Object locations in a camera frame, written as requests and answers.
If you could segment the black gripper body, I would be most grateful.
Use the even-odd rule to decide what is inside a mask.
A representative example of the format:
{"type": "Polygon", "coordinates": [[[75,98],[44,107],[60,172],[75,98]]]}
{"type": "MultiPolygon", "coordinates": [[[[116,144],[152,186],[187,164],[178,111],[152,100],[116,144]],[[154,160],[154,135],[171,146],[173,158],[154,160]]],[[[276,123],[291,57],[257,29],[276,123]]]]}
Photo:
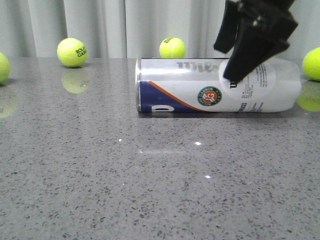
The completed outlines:
{"type": "Polygon", "coordinates": [[[243,28],[252,31],[247,37],[263,40],[286,42],[298,26],[289,11],[292,0],[236,0],[237,20],[232,40],[240,39],[241,21],[243,28]]]}

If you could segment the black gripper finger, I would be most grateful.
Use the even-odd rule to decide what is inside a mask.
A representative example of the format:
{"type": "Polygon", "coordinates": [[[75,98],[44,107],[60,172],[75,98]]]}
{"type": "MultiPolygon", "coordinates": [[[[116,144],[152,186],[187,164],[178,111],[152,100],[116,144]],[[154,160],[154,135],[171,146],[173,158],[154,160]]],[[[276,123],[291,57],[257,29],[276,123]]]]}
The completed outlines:
{"type": "Polygon", "coordinates": [[[289,36],[288,21],[277,21],[268,31],[242,19],[238,26],[234,50],[225,67],[223,77],[234,83],[242,81],[257,66],[285,51],[290,46],[289,36]]]}
{"type": "Polygon", "coordinates": [[[226,0],[222,23],[213,45],[215,50],[226,54],[232,49],[236,42],[239,20],[238,3],[226,0]]]}

